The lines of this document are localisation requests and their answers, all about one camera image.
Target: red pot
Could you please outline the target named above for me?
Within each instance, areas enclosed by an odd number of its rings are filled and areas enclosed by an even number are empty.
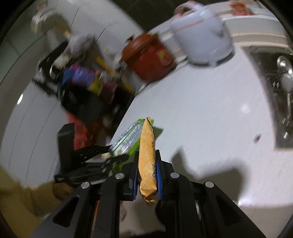
[[[124,47],[122,58],[129,68],[150,83],[165,77],[176,66],[173,56],[160,42],[158,35],[143,33]]]

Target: snack bag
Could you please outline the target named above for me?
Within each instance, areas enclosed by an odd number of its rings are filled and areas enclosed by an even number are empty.
[[[110,147],[110,153],[112,156],[118,156],[121,154],[128,154],[131,156],[135,152],[136,148],[139,146],[144,121],[145,119],[138,119],[122,133],[122,135]]]
[[[147,117],[142,126],[139,145],[139,191],[148,206],[155,204],[157,180],[155,169],[155,138],[151,127],[151,119]]]

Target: brown lid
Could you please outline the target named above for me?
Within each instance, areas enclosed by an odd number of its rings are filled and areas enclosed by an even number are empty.
[[[134,40],[130,38],[130,42],[127,46],[124,47],[122,50],[122,57],[121,62],[129,59],[131,56],[133,56],[135,53],[140,51],[144,46],[146,46],[148,43],[152,42],[154,39],[157,39],[158,35],[153,34],[149,35],[147,33],[143,33],[140,36],[136,37]]]

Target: blue gripper pad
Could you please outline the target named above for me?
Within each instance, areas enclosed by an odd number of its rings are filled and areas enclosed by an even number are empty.
[[[136,168],[136,171],[135,171],[135,180],[132,181],[132,197],[133,197],[133,200],[135,200],[136,198],[136,195],[137,195],[137,188],[138,188],[138,166]]]
[[[156,173],[157,173],[157,194],[159,195],[159,199],[162,199],[162,178],[160,173],[160,166],[158,161],[156,161]]]

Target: purple bag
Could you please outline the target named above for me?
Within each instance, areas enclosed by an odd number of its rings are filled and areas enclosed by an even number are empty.
[[[95,72],[82,66],[72,65],[70,69],[64,71],[63,81],[70,81],[72,84],[89,87],[95,79]]]

